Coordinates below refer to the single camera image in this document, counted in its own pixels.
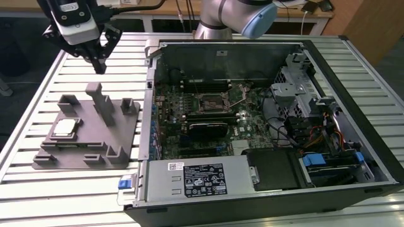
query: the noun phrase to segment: white label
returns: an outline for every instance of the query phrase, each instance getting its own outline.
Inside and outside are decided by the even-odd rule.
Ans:
[[[121,0],[119,1],[122,4],[131,4],[131,5],[137,5],[138,4],[138,0]]]
[[[70,12],[74,11],[75,9],[78,9],[78,4],[75,2],[59,5],[59,10],[62,12]]]
[[[167,164],[167,170],[182,170],[183,169],[183,163],[175,162]]]
[[[223,190],[223,189],[225,189],[225,186],[215,186],[215,187],[213,187],[213,191]]]

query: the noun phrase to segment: aluminum extrusion table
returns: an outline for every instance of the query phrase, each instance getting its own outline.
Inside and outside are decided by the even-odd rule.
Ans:
[[[38,145],[57,116],[61,94],[85,95],[86,82],[102,83],[110,99],[133,98],[142,105],[146,39],[187,39],[187,34],[125,33],[106,60],[105,75],[91,66],[59,52],[11,136],[0,153],[0,226],[1,227],[135,227],[117,205],[119,176],[137,168],[141,123],[125,170],[34,170],[30,167]],[[335,36],[269,35],[261,39],[310,39],[341,80],[397,159],[404,164],[404,102],[347,41]],[[326,85],[319,81],[325,93]],[[123,192],[127,199],[131,191]],[[377,197],[335,212],[274,217],[231,223],[230,227],[295,225],[307,227],[402,226],[404,194]]]

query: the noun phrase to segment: white cable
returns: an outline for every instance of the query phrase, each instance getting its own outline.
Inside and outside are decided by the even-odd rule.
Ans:
[[[302,20],[301,20],[301,30],[299,30],[299,35],[302,35],[302,25],[303,25],[303,18],[305,18],[305,15],[306,15],[306,11],[303,12],[303,16],[302,16]]]

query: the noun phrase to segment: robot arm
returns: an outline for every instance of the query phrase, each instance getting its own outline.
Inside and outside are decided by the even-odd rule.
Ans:
[[[113,9],[98,6],[95,0],[37,0],[50,20],[42,37],[74,57],[82,56],[95,74],[103,74],[105,59],[121,37],[121,31],[107,24],[110,18],[122,12],[157,9],[163,1],[154,6]],[[105,45],[99,43],[102,31]]]
[[[110,18],[122,12],[157,9],[163,1],[154,6],[113,9],[98,6],[95,0],[37,0],[50,20],[42,37],[74,57],[82,56],[95,74],[103,74],[105,59],[121,37],[121,31],[107,24]],[[247,38],[258,38],[274,18],[271,0],[202,0],[195,38],[230,39],[230,29]],[[105,45],[99,43],[102,32],[107,40]]]
[[[271,0],[203,0],[197,39],[230,39],[231,29],[246,38],[258,38],[275,19]]]

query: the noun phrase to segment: metal bracket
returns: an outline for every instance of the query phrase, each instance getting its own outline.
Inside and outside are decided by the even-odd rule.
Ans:
[[[143,55],[146,59],[153,58],[157,54],[155,51],[159,49],[159,40],[158,39],[147,39],[143,45]]]

